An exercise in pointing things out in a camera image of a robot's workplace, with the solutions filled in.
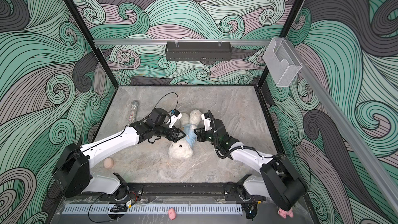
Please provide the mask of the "light blue teddy hoodie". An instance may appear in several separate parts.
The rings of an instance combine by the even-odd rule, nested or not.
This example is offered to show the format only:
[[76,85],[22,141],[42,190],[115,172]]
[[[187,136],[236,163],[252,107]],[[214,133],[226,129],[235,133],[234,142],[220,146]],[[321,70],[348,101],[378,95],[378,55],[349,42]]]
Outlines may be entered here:
[[188,144],[191,146],[191,148],[193,148],[198,138],[198,136],[194,132],[196,128],[197,126],[191,123],[184,124],[181,127],[181,130],[186,134],[185,139],[188,142]]

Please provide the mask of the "clear acrylic wall holder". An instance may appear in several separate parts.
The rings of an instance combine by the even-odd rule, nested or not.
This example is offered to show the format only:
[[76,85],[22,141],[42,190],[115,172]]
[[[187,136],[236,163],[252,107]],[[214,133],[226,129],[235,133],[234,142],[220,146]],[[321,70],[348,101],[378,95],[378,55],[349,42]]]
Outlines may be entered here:
[[299,54],[293,43],[283,37],[271,39],[263,60],[276,87],[289,87],[302,68]]

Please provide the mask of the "small peach pink ball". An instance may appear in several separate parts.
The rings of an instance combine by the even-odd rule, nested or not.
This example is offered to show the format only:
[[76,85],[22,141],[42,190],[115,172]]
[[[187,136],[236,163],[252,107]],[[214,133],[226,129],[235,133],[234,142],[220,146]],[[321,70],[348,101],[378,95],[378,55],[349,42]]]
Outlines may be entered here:
[[104,168],[110,170],[114,167],[114,160],[112,158],[106,158],[104,160]]

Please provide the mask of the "pink plush toy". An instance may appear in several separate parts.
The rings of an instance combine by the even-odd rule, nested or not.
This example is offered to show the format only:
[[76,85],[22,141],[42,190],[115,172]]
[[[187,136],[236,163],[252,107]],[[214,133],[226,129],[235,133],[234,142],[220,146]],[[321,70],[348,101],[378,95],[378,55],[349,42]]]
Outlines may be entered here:
[[278,210],[278,214],[279,216],[281,216],[282,218],[286,219],[287,217],[293,218],[294,217],[294,213],[293,210],[290,209],[288,211],[284,211],[281,208]]

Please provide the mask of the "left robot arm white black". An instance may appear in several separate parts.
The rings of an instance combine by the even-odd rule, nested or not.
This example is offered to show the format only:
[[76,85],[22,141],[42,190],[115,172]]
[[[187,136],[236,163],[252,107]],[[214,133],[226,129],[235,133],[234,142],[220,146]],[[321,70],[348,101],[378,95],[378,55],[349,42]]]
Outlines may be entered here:
[[182,114],[174,109],[167,112],[154,108],[147,118],[133,122],[124,129],[100,141],[86,145],[68,145],[60,155],[52,177],[66,198],[91,192],[108,195],[115,200],[123,200],[129,193],[128,183],[118,174],[112,176],[96,175],[93,168],[108,157],[128,147],[150,140],[165,137],[177,142],[185,133],[174,126]]

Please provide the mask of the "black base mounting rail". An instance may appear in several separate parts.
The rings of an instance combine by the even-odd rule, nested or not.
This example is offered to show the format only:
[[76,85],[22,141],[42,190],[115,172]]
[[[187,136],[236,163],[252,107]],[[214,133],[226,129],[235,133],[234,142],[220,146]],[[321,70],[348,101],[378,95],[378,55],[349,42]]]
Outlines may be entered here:
[[[111,195],[102,195],[101,193],[82,193],[74,198],[68,200],[78,199],[82,200],[88,198],[95,200],[99,197],[99,201],[108,201],[111,203],[125,202],[130,199],[136,199],[142,203],[149,202],[155,198],[188,198],[188,197],[211,197],[213,199],[220,199],[226,201],[236,202],[256,202],[263,201],[266,196],[249,193],[245,190],[243,183],[128,183],[129,191],[124,200],[115,200]],[[276,196],[287,196],[290,203],[291,199],[298,200],[307,191],[306,186],[302,183],[290,183],[286,188],[287,192],[282,194],[282,191],[277,188],[271,189],[271,192],[276,192]]]

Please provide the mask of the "white teddy bear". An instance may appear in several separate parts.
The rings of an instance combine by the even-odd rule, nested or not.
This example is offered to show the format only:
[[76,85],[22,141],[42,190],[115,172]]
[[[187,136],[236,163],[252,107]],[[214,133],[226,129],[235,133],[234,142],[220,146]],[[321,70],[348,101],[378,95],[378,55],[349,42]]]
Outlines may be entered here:
[[[194,124],[199,127],[202,113],[199,110],[193,110],[190,114],[182,113],[180,119],[180,129],[184,124]],[[169,157],[173,159],[189,159],[193,155],[193,148],[188,144],[186,140],[179,141],[177,143],[172,143],[169,147]]]

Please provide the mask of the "aluminium rail right wall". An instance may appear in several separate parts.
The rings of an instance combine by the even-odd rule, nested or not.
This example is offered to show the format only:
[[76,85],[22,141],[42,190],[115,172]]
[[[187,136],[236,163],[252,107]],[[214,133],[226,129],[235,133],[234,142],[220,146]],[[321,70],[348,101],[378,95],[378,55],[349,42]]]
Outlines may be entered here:
[[317,95],[321,104],[329,113],[330,118],[340,130],[343,138],[348,142],[361,163],[364,165],[365,169],[389,203],[390,207],[395,213],[397,213],[398,186],[396,182],[387,172],[385,167],[380,163],[379,159],[377,159],[372,153],[360,133],[356,130],[335,100],[331,97],[330,89],[325,87],[325,85],[328,83],[327,76],[324,75],[322,77],[322,81],[320,81],[317,74],[312,70],[309,62],[300,56],[294,44],[287,39],[285,42],[287,43],[288,50],[293,53],[293,57],[297,60],[297,63],[302,66],[300,71],[302,72],[303,77],[305,77],[308,84],[313,89],[313,92]]

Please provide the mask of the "black wall-mounted tray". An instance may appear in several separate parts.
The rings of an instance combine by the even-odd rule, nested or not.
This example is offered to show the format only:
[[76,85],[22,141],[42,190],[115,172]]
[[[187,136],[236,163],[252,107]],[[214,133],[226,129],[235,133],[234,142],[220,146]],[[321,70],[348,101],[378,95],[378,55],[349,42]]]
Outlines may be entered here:
[[229,61],[232,46],[221,41],[169,41],[165,54],[170,61]]

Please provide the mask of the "small pink toy piece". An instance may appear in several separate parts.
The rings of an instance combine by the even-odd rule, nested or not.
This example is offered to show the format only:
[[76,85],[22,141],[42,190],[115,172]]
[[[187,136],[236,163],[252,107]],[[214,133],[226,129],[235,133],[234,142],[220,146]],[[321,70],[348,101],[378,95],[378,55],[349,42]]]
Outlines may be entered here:
[[176,214],[174,208],[170,208],[168,210],[168,216],[169,216],[170,220],[174,220],[177,217],[177,214]]

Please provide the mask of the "clear tube with beads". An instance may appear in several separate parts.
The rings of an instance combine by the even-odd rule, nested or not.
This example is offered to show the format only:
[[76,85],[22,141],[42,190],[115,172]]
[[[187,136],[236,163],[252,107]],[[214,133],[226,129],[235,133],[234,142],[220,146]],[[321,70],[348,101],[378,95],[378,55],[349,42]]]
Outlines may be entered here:
[[133,123],[136,121],[138,107],[139,107],[139,103],[137,101],[133,101],[131,103],[131,109],[130,109],[130,114],[129,114],[129,123]]

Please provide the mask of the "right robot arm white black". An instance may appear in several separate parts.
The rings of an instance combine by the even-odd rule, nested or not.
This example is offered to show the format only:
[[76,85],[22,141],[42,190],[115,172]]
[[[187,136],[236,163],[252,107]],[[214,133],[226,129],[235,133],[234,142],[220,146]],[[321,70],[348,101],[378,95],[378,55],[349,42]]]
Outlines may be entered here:
[[203,128],[195,129],[199,142],[210,142],[220,159],[231,159],[257,171],[260,176],[248,175],[238,183],[241,198],[270,198],[283,211],[289,211],[306,194],[307,183],[292,165],[287,156],[270,155],[247,146],[230,136],[223,122],[212,114],[202,115]]

